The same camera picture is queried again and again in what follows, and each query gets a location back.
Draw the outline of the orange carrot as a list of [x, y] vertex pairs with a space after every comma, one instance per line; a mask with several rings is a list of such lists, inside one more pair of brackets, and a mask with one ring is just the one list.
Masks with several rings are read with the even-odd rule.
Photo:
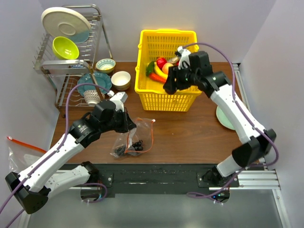
[[159, 83], [162, 83], [162, 84], [164, 84], [164, 83], [166, 82], [166, 79], [165, 79], [165, 78], [159, 76], [159, 75], [156, 74], [156, 73], [150, 73], [150, 74], [149, 74], [149, 78], [150, 78], [151, 80], [153, 80], [153, 81], [156, 81], [156, 82], [159, 82]]

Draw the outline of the clear zip bag orange zipper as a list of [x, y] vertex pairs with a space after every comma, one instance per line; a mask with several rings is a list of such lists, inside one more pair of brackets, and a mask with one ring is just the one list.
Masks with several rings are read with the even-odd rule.
[[148, 119], [148, 118], [135, 118], [133, 122], [136, 124], [136, 128], [132, 129], [127, 133], [120, 133], [116, 138], [116, 141], [112, 147], [110, 154], [115, 158], [122, 158], [124, 156], [132, 156], [129, 154], [117, 157], [114, 155], [114, 149], [125, 145], [126, 149], [128, 149], [133, 143], [142, 140], [143, 142], [143, 151], [140, 152], [140, 156], [144, 153], [147, 153], [151, 150], [154, 143], [154, 136], [153, 136], [153, 124], [156, 122], [155, 119]]

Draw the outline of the black grape bunch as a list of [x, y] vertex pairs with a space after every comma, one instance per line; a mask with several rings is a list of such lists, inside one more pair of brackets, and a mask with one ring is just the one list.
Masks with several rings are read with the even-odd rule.
[[132, 156], [137, 156], [140, 154], [140, 152], [143, 151], [143, 141], [139, 140], [135, 143], [133, 143], [128, 149], [126, 149], [126, 146], [120, 146], [116, 149], [114, 149], [114, 155], [117, 157], [129, 154]]

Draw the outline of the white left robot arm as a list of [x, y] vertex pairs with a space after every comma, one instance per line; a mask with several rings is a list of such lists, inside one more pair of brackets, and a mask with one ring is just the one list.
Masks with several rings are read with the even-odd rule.
[[136, 124], [130, 119], [122, 101], [113, 98], [102, 100], [92, 112], [74, 121], [60, 140], [35, 163], [20, 173], [10, 172], [6, 176], [10, 196], [16, 198], [25, 212], [33, 214], [50, 198], [70, 187], [96, 185], [99, 172], [88, 161], [57, 177], [53, 174], [74, 155], [99, 140], [102, 133], [126, 133], [133, 128]]

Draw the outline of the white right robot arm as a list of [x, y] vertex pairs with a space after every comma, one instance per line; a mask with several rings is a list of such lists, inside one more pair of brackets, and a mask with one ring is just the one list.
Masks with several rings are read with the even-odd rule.
[[213, 170], [211, 180], [214, 185], [221, 187], [228, 182], [231, 174], [267, 155], [276, 133], [272, 129], [267, 130], [253, 117], [222, 71], [213, 72], [207, 52], [191, 53], [179, 47], [176, 55], [180, 61], [177, 66], [169, 68], [163, 86], [165, 92], [173, 95], [178, 90], [197, 86], [222, 110], [242, 143]]

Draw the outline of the spare zip bag orange zipper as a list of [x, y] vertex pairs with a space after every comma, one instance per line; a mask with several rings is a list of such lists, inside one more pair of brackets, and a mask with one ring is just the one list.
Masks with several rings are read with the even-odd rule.
[[11, 136], [6, 136], [9, 141], [9, 170], [21, 172], [30, 165], [34, 164], [47, 151], [34, 145], [19, 141]]

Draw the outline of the yellow banana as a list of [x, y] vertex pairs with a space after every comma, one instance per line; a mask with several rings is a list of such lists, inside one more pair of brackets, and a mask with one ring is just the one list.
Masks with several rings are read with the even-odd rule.
[[167, 79], [168, 75], [163, 73], [162, 70], [158, 68], [156, 62], [154, 63], [154, 71], [158, 76], [164, 78], [165, 80]]

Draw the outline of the grey patterned bowl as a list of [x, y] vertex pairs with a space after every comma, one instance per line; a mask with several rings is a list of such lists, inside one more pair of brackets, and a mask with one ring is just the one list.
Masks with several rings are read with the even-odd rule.
[[101, 93], [101, 95], [102, 98], [100, 98], [96, 90], [87, 90], [84, 92], [84, 99], [89, 106], [95, 106], [105, 98], [105, 95], [103, 93]]

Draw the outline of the red apple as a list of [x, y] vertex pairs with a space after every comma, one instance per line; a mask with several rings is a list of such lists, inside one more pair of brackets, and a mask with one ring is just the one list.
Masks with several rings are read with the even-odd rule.
[[156, 60], [156, 64], [158, 66], [159, 69], [162, 69], [163, 66], [167, 63], [167, 60], [163, 57], [160, 57]]

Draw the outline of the green cucumber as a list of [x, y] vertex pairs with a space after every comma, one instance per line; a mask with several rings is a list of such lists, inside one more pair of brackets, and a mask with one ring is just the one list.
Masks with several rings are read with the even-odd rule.
[[155, 62], [152, 61], [152, 62], [150, 62], [150, 63], [147, 65], [146, 71], [145, 71], [146, 76], [149, 76], [151, 73], [154, 72], [154, 63], [155, 63]]

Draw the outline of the white bowl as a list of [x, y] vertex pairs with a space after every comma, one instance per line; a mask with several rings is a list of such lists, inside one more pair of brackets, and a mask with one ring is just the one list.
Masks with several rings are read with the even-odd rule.
[[126, 71], [119, 71], [111, 77], [112, 85], [118, 91], [125, 91], [130, 87], [131, 75]]

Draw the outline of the teal patterned small bowl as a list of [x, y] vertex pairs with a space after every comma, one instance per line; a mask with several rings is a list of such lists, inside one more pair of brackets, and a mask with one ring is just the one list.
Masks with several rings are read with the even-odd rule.
[[116, 62], [111, 58], [104, 58], [96, 62], [95, 69], [102, 73], [111, 73], [116, 66]]

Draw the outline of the metal dish rack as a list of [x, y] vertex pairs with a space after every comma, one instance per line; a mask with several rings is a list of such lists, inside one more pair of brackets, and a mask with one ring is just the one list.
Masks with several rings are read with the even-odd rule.
[[113, 57], [101, 10], [95, 4], [63, 5], [43, 11], [41, 22], [45, 30], [33, 68], [42, 74], [55, 91], [55, 107], [65, 117], [65, 106], [87, 106], [79, 92], [68, 93], [80, 79], [93, 75], [99, 61], [99, 43], [105, 39], [109, 58]]

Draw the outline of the lime green bowl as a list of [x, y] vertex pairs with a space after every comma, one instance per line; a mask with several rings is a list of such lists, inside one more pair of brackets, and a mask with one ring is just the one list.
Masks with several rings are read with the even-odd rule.
[[53, 39], [52, 51], [60, 60], [74, 60], [79, 57], [78, 46], [66, 37], [56, 37]]

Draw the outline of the large cream plate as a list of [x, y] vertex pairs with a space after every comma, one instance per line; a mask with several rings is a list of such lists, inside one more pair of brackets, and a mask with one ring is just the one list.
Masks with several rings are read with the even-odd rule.
[[43, 11], [41, 22], [53, 37], [66, 37], [76, 44], [89, 39], [91, 24], [79, 12], [65, 7], [51, 7]]

